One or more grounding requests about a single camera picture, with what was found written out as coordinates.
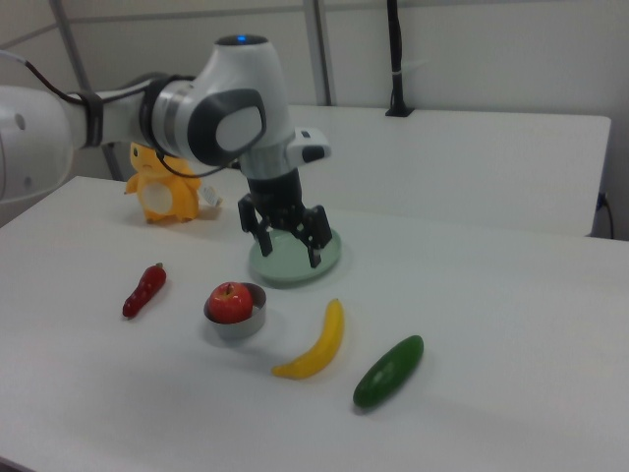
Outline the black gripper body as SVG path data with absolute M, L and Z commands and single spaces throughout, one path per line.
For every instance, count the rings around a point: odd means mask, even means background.
M 271 179 L 249 179 L 248 184 L 246 232 L 256 232 L 263 223 L 287 232 L 314 228 L 315 211 L 303 204 L 298 169 Z

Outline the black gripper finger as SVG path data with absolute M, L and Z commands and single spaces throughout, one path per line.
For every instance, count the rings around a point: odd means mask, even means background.
M 330 225 L 323 206 L 303 208 L 293 235 L 307 248 L 311 268 L 321 262 L 321 251 L 330 242 Z
M 268 231 L 270 226 L 268 219 L 265 216 L 257 219 L 257 208 L 251 195 L 245 195 L 238 201 L 238 211 L 242 230 L 253 235 L 261 255 L 268 257 L 273 250 Z

